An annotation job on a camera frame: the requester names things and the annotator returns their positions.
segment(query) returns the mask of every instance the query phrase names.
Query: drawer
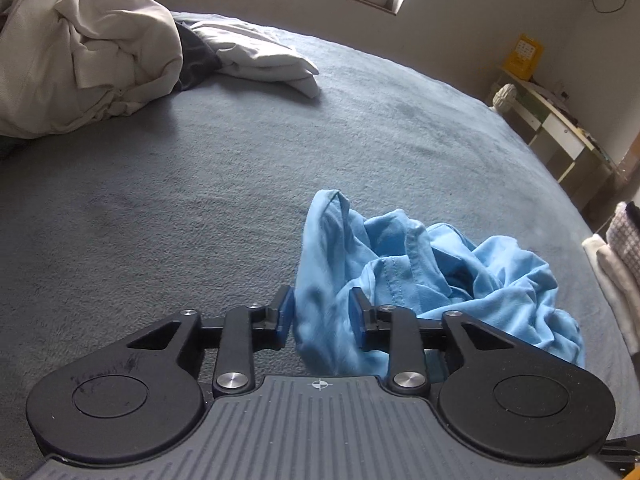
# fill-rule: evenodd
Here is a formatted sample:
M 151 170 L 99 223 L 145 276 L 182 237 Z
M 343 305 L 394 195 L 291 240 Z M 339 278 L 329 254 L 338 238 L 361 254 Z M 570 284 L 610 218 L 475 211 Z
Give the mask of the drawer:
M 575 160 L 582 153 L 584 144 L 582 141 L 555 115 L 550 114 L 542 127 L 548 131 L 568 155 Z

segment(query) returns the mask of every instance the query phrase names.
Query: yellow box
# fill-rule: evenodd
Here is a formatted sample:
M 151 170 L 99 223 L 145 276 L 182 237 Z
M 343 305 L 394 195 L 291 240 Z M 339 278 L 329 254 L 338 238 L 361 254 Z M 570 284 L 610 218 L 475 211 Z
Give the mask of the yellow box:
M 538 66 L 540 56 L 542 56 L 544 50 L 545 47 L 541 43 L 523 34 L 520 36 L 513 52 L 509 54 L 509 57 L 504 62 L 503 67 L 514 76 L 528 81 Z

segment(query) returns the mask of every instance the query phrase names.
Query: folded clothes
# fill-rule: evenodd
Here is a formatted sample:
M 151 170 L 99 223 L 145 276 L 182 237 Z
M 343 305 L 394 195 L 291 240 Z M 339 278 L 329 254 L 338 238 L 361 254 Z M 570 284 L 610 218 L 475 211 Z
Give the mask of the folded clothes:
M 476 247 L 452 226 L 425 227 L 402 210 L 367 220 L 340 192 L 319 191 L 305 222 L 294 315 L 298 351 L 312 373 L 386 374 L 388 354 L 356 347 L 348 314 L 354 286 L 373 304 L 422 318 L 462 310 L 584 366 L 580 330 L 555 308 L 558 284 L 548 264 L 513 238 Z
M 638 339 L 638 330 L 636 330 L 636 321 L 632 317 L 631 307 L 627 299 L 626 294 L 622 292 L 616 278 L 616 273 L 613 271 L 614 264 L 609 265 L 604 260 L 615 260 L 625 265 L 616 255 L 616 253 L 605 243 L 600 235 L 593 235 L 582 242 L 582 247 L 587 253 L 589 263 L 593 269 L 593 273 L 596 275 L 596 279 L 600 284 L 604 297 L 609 302 L 611 310 L 622 338 L 625 340 L 626 348 L 629 350 L 629 355 L 634 355 L 640 350 L 640 341 Z
M 640 284 L 640 231 L 629 216 L 628 205 L 620 202 L 616 206 L 609 229 L 607 243 L 625 263 Z
M 217 16 L 188 24 L 222 64 L 220 73 L 254 81 L 283 82 L 309 98 L 319 94 L 318 68 L 258 25 Z

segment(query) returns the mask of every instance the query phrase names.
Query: gray blanket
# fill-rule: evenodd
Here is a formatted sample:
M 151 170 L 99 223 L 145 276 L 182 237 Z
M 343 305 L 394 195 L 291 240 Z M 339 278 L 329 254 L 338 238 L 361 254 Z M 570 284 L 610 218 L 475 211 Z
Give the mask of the gray blanket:
M 39 458 L 24 402 L 44 374 L 175 310 L 212 316 L 292 283 L 321 188 L 367 217 L 401 207 L 542 256 L 616 397 L 612 435 L 639 433 L 631 360 L 580 246 L 590 232 L 519 137 L 413 70 L 277 34 L 318 66 L 318 99 L 214 76 L 0 161 L 0 471 L 19 478 Z M 256 366 L 303 372 L 291 341 Z

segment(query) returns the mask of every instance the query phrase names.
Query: white duvet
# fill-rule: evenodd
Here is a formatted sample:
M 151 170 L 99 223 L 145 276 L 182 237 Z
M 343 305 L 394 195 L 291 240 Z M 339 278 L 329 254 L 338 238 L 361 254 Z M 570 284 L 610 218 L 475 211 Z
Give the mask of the white duvet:
M 62 134 L 169 94 L 182 49 L 153 0 L 14 0 L 0 33 L 0 135 Z

